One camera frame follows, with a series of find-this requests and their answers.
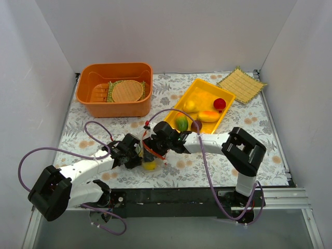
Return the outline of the round woven bamboo tray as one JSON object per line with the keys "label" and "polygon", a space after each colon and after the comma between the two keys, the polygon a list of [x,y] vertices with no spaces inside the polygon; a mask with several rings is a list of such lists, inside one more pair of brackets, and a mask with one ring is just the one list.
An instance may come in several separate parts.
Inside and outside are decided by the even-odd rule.
{"label": "round woven bamboo tray", "polygon": [[143,86],[135,80],[123,80],[116,83],[112,89],[112,99],[114,102],[135,102],[143,96]]}

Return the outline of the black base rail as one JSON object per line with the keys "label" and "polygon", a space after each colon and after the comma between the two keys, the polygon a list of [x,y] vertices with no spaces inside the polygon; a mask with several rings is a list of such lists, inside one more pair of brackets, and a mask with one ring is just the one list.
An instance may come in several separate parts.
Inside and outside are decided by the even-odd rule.
{"label": "black base rail", "polygon": [[218,207],[220,203],[228,215],[237,217],[248,197],[236,193],[232,187],[215,188],[215,200],[208,187],[199,188],[143,188],[113,189],[101,202],[88,202],[93,208],[111,211],[122,218],[138,217],[217,217],[226,219]]}

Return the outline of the square yellow bamboo mat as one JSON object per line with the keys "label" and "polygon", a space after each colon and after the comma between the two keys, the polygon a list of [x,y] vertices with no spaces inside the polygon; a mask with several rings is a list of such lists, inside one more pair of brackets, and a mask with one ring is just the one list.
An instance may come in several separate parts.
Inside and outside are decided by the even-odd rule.
{"label": "square yellow bamboo mat", "polygon": [[229,75],[217,83],[219,87],[233,93],[236,100],[248,104],[267,85],[236,67]]}

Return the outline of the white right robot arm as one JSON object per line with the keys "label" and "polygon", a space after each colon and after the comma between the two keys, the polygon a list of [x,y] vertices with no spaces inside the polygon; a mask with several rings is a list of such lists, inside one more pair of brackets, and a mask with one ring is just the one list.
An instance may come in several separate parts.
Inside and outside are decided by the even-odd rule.
{"label": "white right robot arm", "polygon": [[153,161],[164,157],[169,150],[178,154],[195,154],[205,151],[225,156],[238,171],[235,201],[240,206],[249,205],[257,172],[266,153],[260,141],[239,127],[229,133],[197,134],[193,131],[178,132],[167,122],[152,124],[143,135],[144,159]]}

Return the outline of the yellow orange fake mango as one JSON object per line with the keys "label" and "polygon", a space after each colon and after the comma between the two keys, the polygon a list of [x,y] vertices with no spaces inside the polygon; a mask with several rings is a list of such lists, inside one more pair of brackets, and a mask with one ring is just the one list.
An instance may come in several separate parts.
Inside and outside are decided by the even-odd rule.
{"label": "yellow orange fake mango", "polygon": [[197,119],[201,122],[216,122],[220,119],[219,112],[201,111],[198,112]]}

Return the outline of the orange plastic tub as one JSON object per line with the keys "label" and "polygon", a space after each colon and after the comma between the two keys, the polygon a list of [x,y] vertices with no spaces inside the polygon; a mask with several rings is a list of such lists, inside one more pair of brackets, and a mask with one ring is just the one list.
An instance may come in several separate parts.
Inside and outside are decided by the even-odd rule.
{"label": "orange plastic tub", "polygon": [[[135,102],[107,102],[109,83],[119,80],[144,82],[144,97]],[[144,117],[151,109],[153,69],[142,62],[93,64],[81,73],[76,99],[95,118]]]}

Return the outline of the clear zip top bag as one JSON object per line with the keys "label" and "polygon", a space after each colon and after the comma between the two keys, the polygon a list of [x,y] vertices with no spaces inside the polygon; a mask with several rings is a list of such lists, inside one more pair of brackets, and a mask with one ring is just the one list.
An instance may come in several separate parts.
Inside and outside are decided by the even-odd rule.
{"label": "clear zip top bag", "polygon": [[156,162],[157,167],[153,171],[147,171],[147,170],[145,170],[142,167],[143,170],[145,170],[146,172],[154,172],[154,171],[161,170],[162,167],[167,166],[167,160],[166,159],[161,159],[161,158],[155,156],[154,154],[150,153],[145,148],[145,146],[143,145],[143,139],[146,139],[148,137],[149,137],[149,134],[146,134],[145,130],[143,130],[142,132],[139,133],[139,138],[141,139],[141,143],[140,143],[140,147],[141,147],[140,157],[142,157],[142,164],[143,164],[143,162],[152,162],[152,161]]}

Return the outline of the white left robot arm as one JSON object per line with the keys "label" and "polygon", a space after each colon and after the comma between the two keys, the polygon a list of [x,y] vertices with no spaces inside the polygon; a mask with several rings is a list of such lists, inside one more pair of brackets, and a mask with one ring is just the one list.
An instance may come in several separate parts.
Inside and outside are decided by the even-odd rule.
{"label": "white left robot arm", "polygon": [[81,160],[62,168],[46,167],[28,200],[47,221],[60,217],[67,208],[93,203],[98,207],[110,204],[111,188],[100,179],[92,177],[121,165],[129,169],[140,166],[140,139],[128,133],[121,141],[109,143],[98,150],[92,160]]}

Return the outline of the green edged woven mat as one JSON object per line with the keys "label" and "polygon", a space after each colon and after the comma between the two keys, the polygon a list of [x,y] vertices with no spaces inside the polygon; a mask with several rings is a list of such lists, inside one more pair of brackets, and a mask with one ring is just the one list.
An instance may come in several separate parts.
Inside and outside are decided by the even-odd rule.
{"label": "green edged woven mat", "polygon": [[[121,82],[122,80],[119,80],[119,81],[116,81],[116,82],[109,82],[109,89],[108,89],[108,94],[107,94],[107,102],[114,102],[113,99],[112,99],[112,96],[111,96],[111,93],[112,93],[112,89],[113,89],[113,86],[118,83],[118,82]],[[143,89],[144,89],[144,92],[143,92],[143,96],[141,97],[140,100],[142,100],[144,97],[145,97],[145,82],[140,82],[143,86]]]}

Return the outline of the orange green fake mango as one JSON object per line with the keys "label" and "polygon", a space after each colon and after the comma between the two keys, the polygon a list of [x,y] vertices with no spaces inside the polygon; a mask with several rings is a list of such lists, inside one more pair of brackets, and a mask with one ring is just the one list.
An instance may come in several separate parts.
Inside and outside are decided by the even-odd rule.
{"label": "orange green fake mango", "polygon": [[183,113],[177,113],[175,116],[175,125],[178,131],[183,132],[188,130],[188,119]]}

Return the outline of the red fake apple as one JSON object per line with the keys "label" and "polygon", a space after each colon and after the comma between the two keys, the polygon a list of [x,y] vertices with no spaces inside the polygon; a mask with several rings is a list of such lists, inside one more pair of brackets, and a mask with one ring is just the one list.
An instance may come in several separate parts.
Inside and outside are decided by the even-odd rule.
{"label": "red fake apple", "polygon": [[227,103],[224,99],[218,98],[214,100],[213,107],[221,113],[227,107]]}

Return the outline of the dark purple fake plum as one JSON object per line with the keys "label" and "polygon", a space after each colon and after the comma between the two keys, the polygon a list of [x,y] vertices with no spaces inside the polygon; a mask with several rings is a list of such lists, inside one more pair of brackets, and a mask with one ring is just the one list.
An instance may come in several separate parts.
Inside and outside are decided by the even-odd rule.
{"label": "dark purple fake plum", "polygon": [[202,126],[203,126],[203,124],[200,120],[195,120],[191,123],[190,129],[191,129],[191,131],[197,132],[198,130],[201,131]]}

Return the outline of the yellow plastic tray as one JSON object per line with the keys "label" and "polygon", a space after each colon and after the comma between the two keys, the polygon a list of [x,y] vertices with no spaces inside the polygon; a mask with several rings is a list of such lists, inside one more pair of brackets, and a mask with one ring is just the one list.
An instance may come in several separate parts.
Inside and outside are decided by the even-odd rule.
{"label": "yellow plastic tray", "polygon": [[[223,118],[225,117],[227,111],[230,109],[233,101],[235,100],[236,96],[222,88],[219,88],[207,81],[202,79],[195,79],[184,95],[179,99],[179,101],[175,104],[174,108],[183,111],[184,103],[188,100],[192,100],[195,102],[198,112],[201,111],[214,111],[218,112],[213,107],[213,102],[215,99],[222,98],[226,101],[227,107],[219,113],[220,119],[216,122],[203,122],[203,126],[201,132],[207,134],[213,134],[220,123],[222,122]],[[188,113],[190,118],[188,118],[188,126],[191,127],[191,123],[193,120],[197,120],[196,113]]]}

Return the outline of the yellow fake lemon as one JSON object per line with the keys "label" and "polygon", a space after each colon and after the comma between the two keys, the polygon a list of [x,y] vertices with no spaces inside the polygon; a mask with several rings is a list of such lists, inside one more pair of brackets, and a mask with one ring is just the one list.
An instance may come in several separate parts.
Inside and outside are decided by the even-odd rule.
{"label": "yellow fake lemon", "polygon": [[155,161],[152,162],[143,162],[142,167],[147,171],[153,171],[156,169],[157,164]]}

